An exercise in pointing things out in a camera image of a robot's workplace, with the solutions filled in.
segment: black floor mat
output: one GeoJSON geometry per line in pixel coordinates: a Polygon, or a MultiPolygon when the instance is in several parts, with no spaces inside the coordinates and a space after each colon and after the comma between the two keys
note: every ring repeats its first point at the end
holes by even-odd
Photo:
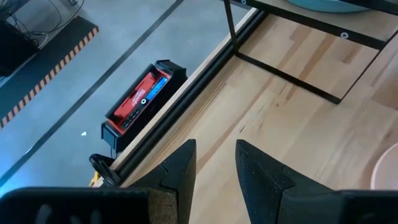
{"type": "Polygon", "coordinates": [[[78,16],[0,87],[0,130],[98,33],[78,16]]]}

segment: wooden platform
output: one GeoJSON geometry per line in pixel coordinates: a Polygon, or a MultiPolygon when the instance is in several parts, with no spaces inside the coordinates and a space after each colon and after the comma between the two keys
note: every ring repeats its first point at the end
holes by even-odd
{"type": "MultiPolygon", "coordinates": [[[[183,88],[197,78],[220,46],[183,88]]],[[[375,54],[277,17],[268,17],[241,49],[336,94],[375,54]]],[[[333,189],[368,189],[378,157],[398,141],[397,51],[398,38],[339,106],[234,57],[123,186],[146,174],[187,139],[196,139],[191,223],[249,223],[234,160],[236,140],[245,139],[333,189]]],[[[138,135],[113,168],[160,117],[138,135]]]]}

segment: black cable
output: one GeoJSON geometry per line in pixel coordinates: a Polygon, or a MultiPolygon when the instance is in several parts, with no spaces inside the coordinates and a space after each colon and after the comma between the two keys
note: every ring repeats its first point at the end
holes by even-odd
{"type": "Polygon", "coordinates": [[[50,31],[33,31],[33,32],[31,32],[31,34],[34,34],[34,35],[45,35],[45,34],[49,34],[49,33],[52,33],[52,32],[54,32],[54,31],[56,31],[56,30],[61,29],[62,27],[66,26],[73,18],[75,18],[75,16],[80,12],[80,9],[81,9],[81,8],[83,7],[83,5],[85,4],[85,0],[82,0],[82,1],[81,1],[81,4],[80,4],[80,7],[76,10],[76,12],[74,13],[74,15],[71,16],[71,18],[70,18],[68,21],[66,21],[64,24],[60,25],[60,23],[61,23],[61,21],[62,21],[62,16],[61,16],[60,11],[58,10],[58,8],[55,6],[55,4],[54,4],[51,0],[48,0],[48,1],[49,1],[49,2],[53,5],[53,7],[57,10],[57,12],[58,12],[58,14],[59,14],[59,16],[60,16],[60,21],[59,21],[59,23],[58,23],[52,30],[50,30],[50,31]]]}
{"type": "Polygon", "coordinates": [[[20,28],[19,25],[18,25],[18,22],[19,22],[22,26],[24,26],[24,29],[26,30],[26,33],[29,35],[29,38],[30,38],[29,29],[27,29],[27,27],[25,26],[25,24],[24,24],[23,22],[21,22],[21,21],[15,16],[15,14],[11,14],[11,17],[14,19],[14,21],[15,21],[15,23],[16,23],[18,29],[19,29],[19,31],[22,32],[21,28],[20,28]]]}
{"type": "Polygon", "coordinates": [[[80,9],[83,7],[83,5],[85,4],[85,0],[81,1],[80,7],[77,9],[77,11],[74,13],[74,15],[64,24],[60,25],[58,28],[56,28],[55,30],[59,30],[62,27],[66,26],[70,21],[72,21],[73,18],[75,18],[75,16],[79,13],[80,9]]]}

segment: black metal frame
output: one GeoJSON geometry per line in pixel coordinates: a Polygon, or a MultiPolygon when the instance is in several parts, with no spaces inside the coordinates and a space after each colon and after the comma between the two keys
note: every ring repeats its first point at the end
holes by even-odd
{"type": "MultiPolygon", "coordinates": [[[[296,14],[294,12],[287,11],[285,9],[281,9],[275,6],[268,5],[266,3],[257,1],[257,0],[223,0],[224,1],[224,6],[225,6],[225,11],[226,11],[226,17],[228,21],[228,27],[229,27],[229,33],[231,34],[231,40],[234,48],[234,54],[235,56],[239,57],[240,59],[247,61],[253,65],[256,65],[268,72],[273,73],[274,75],[277,75],[278,77],[283,78],[284,80],[287,80],[288,82],[293,83],[294,85],[297,85],[301,88],[304,88],[311,93],[316,94],[317,96],[320,96],[334,104],[340,104],[341,101],[346,97],[346,95],[351,91],[351,89],[355,86],[355,84],[358,82],[358,80],[363,76],[365,71],[369,68],[369,66],[373,63],[373,61],[377,58],[377,56],[380,54],[380,52],[384,49],[384,47],[396,36],[398,33],[398,30],[394,32],[394,34],[387,40],[379,40],[375,39],[374,37],[369,37],[363,34],[359,34],[357,32],[353,32],[352,30],[347,30],[343,29],[331,24],[327,24],[325,22],[318,21],[316,19],[312,19],[300,14],[296,14]],[[259,60],[256,60],[248,55],[243,54],[242,52],[239,51],[240,46],[242,43],[238,43],[236,41],[236,33],[234,29],[234,22],[233,22],[233,17],[232,17],[232,12],[231,12],[231,2],[240,2],[242,4],[255,7],[259,9],[260,11],[264,11],[268,14],[273,14],[279,17],[283,17],[285,19],[291,20],[298,22],[299,24],[303,24],[305,26],[309,26],[314,29],[321,30],[323,32],[327,32],[329,34],[341,37],[343,34],[347,34],[345,39],[348,39],[350,41],[359,43],[361,45],[365,45],[371,48],[374,48],[378,50],[379,52],[374,56],[374,58],[370,61],[370,63],[366,66],[366,68],[362,71],[362,73],[359,75],[359,77],[354,81],[354,83],[348,88],[347,92],[343,95],[342,98],[338,98],[337,96],[334,96],[324,90],[319,89],[318,87],[315,87],[311,84],[308,84],[296,77],[293,77],[277,68],[274,68],[264,62],[261,62],[259,60]]],[[[350,2],[352,4],[355,4],[356,1],[358,0],[344,0],[347,2],[350,2]]],[[[375,8],[379,9],[384,6],[389,6],[389,4],[380,4],[378,3],[377,5],[374,5],[373,7],[369,6],[370,8],[375,8]]],[[[381,10],[383,12],[391,13],[391,14],[398,14],[398,11],[395,11],[397,7],[392,8],[391,10],[381,10]]]]}

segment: white circular object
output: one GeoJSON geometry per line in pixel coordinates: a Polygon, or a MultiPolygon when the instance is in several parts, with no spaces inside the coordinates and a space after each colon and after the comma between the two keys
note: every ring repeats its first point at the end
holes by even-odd
{"type": "Polygon", "coordinates": [[[340,34],[340,37],[341,37],[341,38],[344,38],[344,39],[347,39],[347,38],[348,38],[348,33],[347,33],[347,32],[342,32],[342,33],[340,34]]]}
{"type": "Polygon", "coordinates": [[[372,190],[398,190],[398,143],[389,148],[374,166],[372,190]]]}

